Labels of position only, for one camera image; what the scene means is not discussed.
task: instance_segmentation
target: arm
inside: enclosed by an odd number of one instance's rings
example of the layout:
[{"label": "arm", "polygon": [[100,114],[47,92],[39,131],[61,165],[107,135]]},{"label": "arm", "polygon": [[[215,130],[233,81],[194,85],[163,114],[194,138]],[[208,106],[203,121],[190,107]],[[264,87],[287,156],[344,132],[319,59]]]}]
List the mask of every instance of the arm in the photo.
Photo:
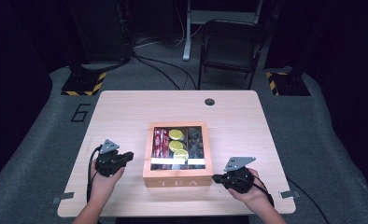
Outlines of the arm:
[{"label": "arm", "polygon": [[[257,171],[248,169],[253,175],[258,176]],[[263,184],[258,178],[254,178],[254,183],[260,187]],[[248,209],[253,211],[265,224],[283,224],[286,221],[269,203],[266,195],[257,188],[251,188],[247,193],[241,194],[234,189],[228,189],[231,195],[238,201],[244,203]]]},{"label": "arm", "polygon": [[114,191],[115,184],[122,177],[125,170],[122,167],[113,176],[105,177],[96,173],[95,165],[96,162],[93,161],[91,176],[94,176],[94,179],[92,182],[91,198],[73,223],[97,223],[103,208]]}]

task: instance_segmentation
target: gray carpet floor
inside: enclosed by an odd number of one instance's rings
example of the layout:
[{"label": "gray carpet floor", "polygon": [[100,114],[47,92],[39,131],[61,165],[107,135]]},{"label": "gray carpet floor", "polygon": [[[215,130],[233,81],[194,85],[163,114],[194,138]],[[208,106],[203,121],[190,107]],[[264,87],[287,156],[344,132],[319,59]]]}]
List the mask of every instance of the gray carpet floor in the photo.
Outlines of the gray carpet floor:
[{"label": "gray carpet floor", "polygon": [[[141,56],[162,60],[182,67],[197,79],[199,40],[192,43],[191,59],[182,61],[184,43],[177,47],[152,44],[135,48]],[[309,97],[274,96],[264,70],[267,48],[262,53],[252,89],[259,94],[287,177],[304,189],[318,204],[330,223],[368,223],[368,188],[361,171],[354,165],[335,133],[328,108],[318,84],[308,75],[304,82]],[[160,63],[158,65],[176,84],[193,90],[186,74]],[[92,64],[103,67],[106,64]],[[288,72],[289,68],[278,69]],[[212,80],[211,71],[203,78]],[[73,218],[57,215],[58,203],[52,199],[64,193],[65,185],[77,158],[83,136],[92,118],[99,94],[64,96],[61,87],[70,75],[68,68],[50,74],[53,89],[50,99],[16,153],[0,173],[0,223],[71,223]],[[240,75],[220,82],[245,85]],[[173,90],[161,73],[132,59],[124,66],[107,72],[101,91]],[[203,91],[228,90],[232,87],[209,83]],[[78,106],[89,113],[84,122],[70,122]],[[285,215],[289,223],[325,223],[317,207],[296,186],[302,197],[295,199],[296,211]],[[101,218],[114,223],[113,217]],[[249,223],[261,223],[249,217]]]}]

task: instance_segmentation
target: stand base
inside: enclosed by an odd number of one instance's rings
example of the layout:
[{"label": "stand base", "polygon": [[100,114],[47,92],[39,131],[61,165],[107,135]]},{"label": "stand base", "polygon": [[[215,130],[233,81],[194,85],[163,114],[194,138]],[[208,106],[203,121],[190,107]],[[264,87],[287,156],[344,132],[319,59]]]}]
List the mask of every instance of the stand base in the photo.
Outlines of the stand base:
[{"label": "stand base", "polygon": [[287,73],[266,73],[274,95],[310,96],[302,79],[292,80]]},{"label": "stand base", "polygon": [[62,87],[61,95],[95,95],[102,87],[106,73],[87,71],[82,77],[71,73]]}]

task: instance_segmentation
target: chair seat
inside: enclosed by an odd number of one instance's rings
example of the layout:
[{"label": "chair seat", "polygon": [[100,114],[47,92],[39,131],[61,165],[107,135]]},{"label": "chair seat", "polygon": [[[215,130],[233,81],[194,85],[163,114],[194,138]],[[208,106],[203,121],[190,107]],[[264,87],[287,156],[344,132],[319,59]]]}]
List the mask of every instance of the chair seat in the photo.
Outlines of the chair seat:
[{"label": "chair seat", "polygon": [[240,70],[250,70],[253,66],[253,54],[254,46],[247,41],[210,37],[205,50],[205,65],[228,65]]}]

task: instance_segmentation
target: wooden box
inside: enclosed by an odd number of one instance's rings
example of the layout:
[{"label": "wooden box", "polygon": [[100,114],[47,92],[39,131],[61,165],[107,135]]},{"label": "wooden box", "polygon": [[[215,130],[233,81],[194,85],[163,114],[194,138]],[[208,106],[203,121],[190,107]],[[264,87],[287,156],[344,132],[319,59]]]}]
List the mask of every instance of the wooden box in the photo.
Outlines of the wooden box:
[{"label": "wooden box", "polygon": [[205,122],[151,123],[145,154],[143,179],[148,188],[211,185]]}]

